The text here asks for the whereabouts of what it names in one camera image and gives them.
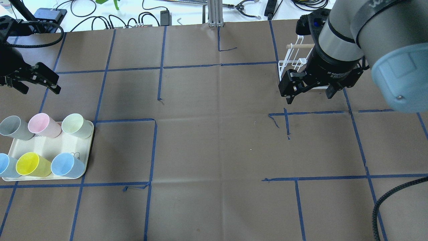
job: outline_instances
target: white wire rack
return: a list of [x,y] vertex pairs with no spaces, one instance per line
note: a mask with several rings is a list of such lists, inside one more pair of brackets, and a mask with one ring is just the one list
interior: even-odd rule
[[[314,45],[313,44],[303,44],[303,39],[304,39],[304,36],[297,35],[296,42],[294,44],[290,43],[289,45],[287,45],[287,54],[285,55],[284,60],[278,61],[279,81],[281,81],[282,73],[284,72],[284,70],[286,69],[288,64],[290,64],[290,66],[294,70],[297,70],[299,72],[301,67],[308,62],[308,57],[311,54]],[[298,57],[299,50],[301,48],[310,48],[311,49],[309,51],[308,55],[304,58]],[[312,89],[313,90],[325,90],[325,89],[327,89],[327,86],[315,87]]]

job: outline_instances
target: blue tape line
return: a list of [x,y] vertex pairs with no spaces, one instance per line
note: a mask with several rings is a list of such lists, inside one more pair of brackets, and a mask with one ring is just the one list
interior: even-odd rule
[[158,135],[158,124],[155,121],[155,130],[153,132],[153,144],[152,144],[152,162],[150,165],[150,178],[149,182],[151,183],[153,181],[153,170],[155,168],[155,154],[156,154],[156,138]]
[[223,52],[223,51],[229,51],[229,50],[236,49],[236,48],[237,47],[225,49],[225,50],[220,50],[220,27],[217,27],[217,49],[218,49],[218,51]]
[[[372,180],[370,178],[369,168],[366,165],[366,157],[364,155],[363,145],[361,144],[361,139],[360,139],[360,135],[358,133],[357,124],[355,122],[354,115],[352,113],[351,104],[349,102],[348,94],[346,93],[345,89],[343,89],[343,94],[345,95],[346,104],[348,105],[349,115],[351,116],[352,125],[354,126],[355,137],[357,138],[358,147],[360,149],[360,154],[361,154],[361,159],[363,160],[364,169],[366,170],[366,176],[367,176],[367,181],[369,183],[370,192],[372,193],[373,202],[376,204],[377,199],[376,199],[375,189],[373,188],[373,183],[372,183]],[[378,215],[378,219],[379,219],[379,225],[380,225],[380,229],[382,231],[383,239],[384,239],[384,241],[388,241],[388,238],[386,237],[386,232],[385,232],[385,228],[383,226],[382,217],[380,215],[380,212]]]
[[130,70],[150,70],[150,69],[161,69],[160,67],[144,67],[144,68],[127,68],[127,69],[109,69],[107,72],[115,71],[130,71]]
[[284,108],[284,117],[285,117],[285,127],[287,128],[287,137],[288,139],[290,139],[289,135],[290,135],[290,128],[288,126],[288,113],[287,113],[287,109]]
[[289,112],[288,115],[294,114],[343,114],[344,111],[314,111],[314,112]]
[[105,72],[105,70],[83,70],[83,71],[67,71],[67,72],[56,72],[58,75],[66,74],[84,74],[84,73],[99,73]]
[[278,51],[276,50],[275,34],[273,33],[272,21],[269,21],[270,34],[272,35],[273,49],[275,50],[275,59],[278,62]]
[[80,187],[80,184],[27,184],[18,185],[16,188],[37,188],[37,187]]
[[150,211],[150,199],[152,198],[152,185],[149,185],[146,202],[146,218],[144,221],[144,241],[147,241],[147,232],[149,230],[149,211]]
[[151,118],[144,119],[125,119],[125,120],[99,120],[97,123],[114,123],[114,122],[138,122],[138,121],[155,121]]
[[148,181],[136,181],[136,182],[112,182],[112,183],[84,183],[84,187],[111,187],[111,186],[135,186],[135,185],[147,185]]
[[114,37],[116,36],[116,29],[113,30],[113,37],[111,38],[111,44],[110,44],[110,50],[108,52],[108,57],[107,57],[107,64],[106,64],[106,68],[104,70],[104,77],[103,77],[103,83],[101,85],[101,91],[100,91],[100,97],[98,98],[98,105],[97,105],[97,112],[95,113],[95,124],[94,126],[97,125],[97,120],[98,120],[98,114],[100,112],[100,106],[101,106],[101,100],[103,98],[103,92],[104,92],[104,85],[106,83],[106,77],[107,77],[107,70],[108,70],[108,66],[110,64],[110,57],[111,57],[111,52],[113,50],[113,43],[114,43]]
[[255,65],[255,64],[271,64],[276,63],[275,61],[268,62],[253,62],[253,63],[222,63],[221,66],[234,66],[234,65]]
[[6,224],[7,215],[9,214],[10,207],[12,206],[13,197],[15,196],[16,186],[18,185],[18,182],[15,182],[14,188],[12,190],[12,194],[10,195],[9,204],[7,205],[6,212],[4,214],[3,222],[1,223],[0,227],[0,237],[3,233],[4,225]]
[[428,177],[428,173],[370,175],[370,178],[423,178],[423,177]]
[[80,199],[82,198],[83,183],[85,182],[85,176],[86,176],[86,173],[83,174],[82,181],[80,181],[79,195],[77,196],[76,209],[74,211],[73,224],[71,226],[70,241],[73,241],[73,237],[74,237],[74,229],[76,228],[77,214],[79,212]]
[[268,116],[270,119],[273,120],[273,122],[275,123],[275,126],[277,126],[279,128],[278,124],[276,123],[275,119],[273,118],[273,115],[269,114]]
[[419,174],[389,174],[389,175],[358,175],[358,176],[324,176],[324,177],[294,177],[294,178],[265,178],[262,181],[315,181],[315,180],[350,180],[364,178],[422,178],[428,173]]
[[162,70],[163,70],[163,57],[165,55],[165,40],[166,40],[166,26],[163,29],[163,40],[162,40],[162,53],[160,56],[160,72],[159,72],[159,86],[158,86],[158,100],[161,98],[161,88],[162,88]]
[[426,137],[426,138],[427,138],[427,140],[428,140],[428,132],[427,132],[427,129],[425,128],[425,124],[424,124],[424,121],[422,120],[422,116],[421,116],[421,114],[420,114],[420,113],[417,113],[417,115],[418,115],[418,118],[419,118],[419,122],[421,123],[422,130],[424,130],[425,137]]
[[[59,57],[61,55],[62,48],[64,47],[64,42],[65,42],[66,36],[67,36],[67,33],[64,33],[64,37],[62,38],[61,46],[59,47],[58,55],[56,56],[55,64],[53,65],[52,71],[55,71],[56,67],[58,66]],[[39,113],[41,113],[43,110],[43,106],[45,105],[46,98],[48,97],[48,91],[49,91],[49,89],[46,88],[45,95],[43,96],[42,104],[40,105]]]
[[217,64],[200,64],[200,65],[183,65],[183,66],[167,66],[164,67],[164,69],[181,69],[181,68],[198,68],[198,67],[211,67],[211,66],[217,66],[220,65]]
[[372,112],[391,112],[393,109],[384,109],[384,110],[359,110],[358,113],[372,113]]
[[294,187],[296,188],[297,208],[299,210],[300,230],[302,232],[302,240],[306,241],[305,225],[303,223],[302,204],[300,203],[299,184],[297,180],[294,181]]

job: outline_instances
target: metal stand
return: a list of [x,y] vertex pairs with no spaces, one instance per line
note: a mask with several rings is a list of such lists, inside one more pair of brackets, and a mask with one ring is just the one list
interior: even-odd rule
[[208,0],[208,26],[223,27],[223,1]]

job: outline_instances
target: cup rim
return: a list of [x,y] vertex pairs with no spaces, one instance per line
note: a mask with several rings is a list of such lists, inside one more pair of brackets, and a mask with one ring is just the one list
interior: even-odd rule
[[[9,118],[14,118],[14,119],[18,119],[19,120],[19,125],[18,125],[18,128],[16,128],[16,130],[14,130],[12,133],[10,133],[10,134],[4,134],[3,133],[3,131],[1,130],[1,125],[3,124],[3,123],[5,123],[4,121],[6,121],[7,119],[9,119]],[[1,123],[0,123],[0,134],[1,135],[3,135],[3,136],[10,136],[10,135],[13,135],[15,132],[17,132],[18,131],[18,129],[19,129],[19,127],[21,126],[21,124],[22,124],[22,121],[21,121],[21,118],[19,118],[19,116],[17,116],[17,115],[11,115],[11,116],[8,116],[8,117],[6,117]]]
[[[58,161],[55,161],[55,159],[58,157],[58,156],[60,156],[60,155],[67,155],[67,156],[71,156],[72,158],[73,158],[73,164],[72,164],[72,166],[71,166],[71,168],[70,168],[70,170],[68,171],[68,172],[66,172],[66,173],[64,173],[64,174],[62,174],[62,175],[57,175],[55,172],[54,172],[54,169],[52,168],[52,166],[54,165],[54,163],[57,163]],[[68,152],[64,152],[64,153],[60,153],[60,154],[58,154],[53,160],[52,160],[52,163],[51,163],[51,171],[52,171],[52,173],[54,174],[54,175],[57,175],[57,176],[60,176],[60,177],[62,177],[62,176],[64,176],[64,175],[67,175],[68,173],[70,173],[71,172],[71,170],[73,169],[73,167],[74,167],[74,162],[75,162],[75,160],[74,160],[74,156],[71,154],[71,153],[68,153]]]
[[[34,132],[34,131],[32,131],[31,130],[31,122],[33,121],[34,122],[34,118],[35,117],[38,117],[38,116],[43,116],[43,117],[47,117],[48,118],[48,123],[45,125],[45,127],[43,127],[43,129],[41,130],[41,131],[38,131],[38,132]],[[28,122],[28,130],[31,132],[31,133],[34,133],[34,134],[38,134],[38,133],[41,133],[42,131],[44,131],[44,130],[46,130],[46,128],[48,127],[48,125],[49,125],[49,123],[51,122],[51,118],[49,117],[49,115],[48,114],[46,114],[46,113],[38,113],[38,114],[36,114],[36,115],[34,115],[33,117],[31,117],[31,119],[30,119],[30,121]]]
[[[36,156],[37,156],[37,165],[36,165],[36,167],[31,171],[31,172],[29,172],[29,173],[27,173],[27,174],[21,174],[20,172],[18,172],[18,169],[16,169],[16,167],[18,166],[18,162],[19,162],[19,160],[23,157],[23,156],[25,156],[25,155],[27,155],[27,154],[35,154]],[[27,152],[27,153],[25,153],[24,155],[22,155],[19,159],[18,159],[18,161],[16,162],[16,166],[15,166],[15,170],[16,170],[16,172],[19,174],[19,175],[23,175],[23,176],[28,176],[28,175],[30,175],[31,173],[33,173],[36,169],[37,169],[37,167],[40,165],[40,156],[37,154],[37,153],[35,153],[35,152]]]
[[3,174],[7,170],[7,167],[9,166],[9,164],[10,164],[10,157],[6,153],[0,153],[0,156],[6,156],[7,157],[7,165],[6,165],[6,168],[3,171],[0,170],[1,171],[0,175],[1,175],[1,174]]
[[[79,126],[79,129],[77,129],[76,131],[73,131],[73,132],[70,132],[69,130],[67,130],[67,124],[68,124],[68,121],[69,121],[69,119],[71,119],[72,117],[75,117],[75,116],[78,116],[79,118],[80,118],[80,120],[81,120],[81,125]],[[73,113],[73,114],[69,114],[69,115],[67,115],[65,118],[64,118],[64,120],[62,121],[62,123],[61,123],[61,129],[62,129],[62,131],[64,132],[64,133],[66,133],[66,134],[74,134],[74,133],[76,133],[76,132],[78,132],[81,128],[82,128],[82,126],[83,126],[83,124],[85,124],[85,118],[81,115],[81,114],[79,114],[79,113]]]

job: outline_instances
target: black device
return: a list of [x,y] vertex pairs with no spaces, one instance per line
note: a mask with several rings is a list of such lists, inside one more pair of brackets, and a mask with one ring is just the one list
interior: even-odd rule
[[265,9],[265,16],[268,20],[272,20],[273,14],[275,13],[277,0],[268,0]]
[[301,16],[297,21],[296,34],[311,35],[315,46],[309,55],[306,68],[302,72],[288,69],[278,85],[281,96],[286,97],[288,104],[293,102],[296,95],[326,85],[327,98],[331,99],[344,87],[353,87],[363,74],[364,68],[359,64],[359,59],[337,60],[321,49],[318,38],[327,23],[329,13],[329,9],[318,9]]
[[172,25],[172,17],[169,10],[164,10],[160,12],[160,25],[161,26],[171,26]]
[[33,34],[33,30],[36,27],[44,28],[42,25],[59,27],[61,29],[60,38],[45,45],[18,45],[25,48],[39,48],[56,44],[61,41],[64,32],[59,25],[53,23],[15,20],[7,15],[0,17],[0,86],[7,85],[23,94],[27,94],[29,88],[22,83],[22,81],[27,81],[46,86],[55,94],[59,94],[61,91],[61,87],[57,85],[59,76],[41,62],[36,63],[34,66],[27,64],[21,53],[12,47],[16,45],[11,45],[7,42],[9,36],[28,36]]
[[[67,14],[66,9],[39,8],[33,15],[20,0],[10,0],[10,3],[27,21],[50,22],[60,25]],[[55,33],[57,30],[58,28],[52,25],[39,25],[34,26],[33,31],[35,33]]]

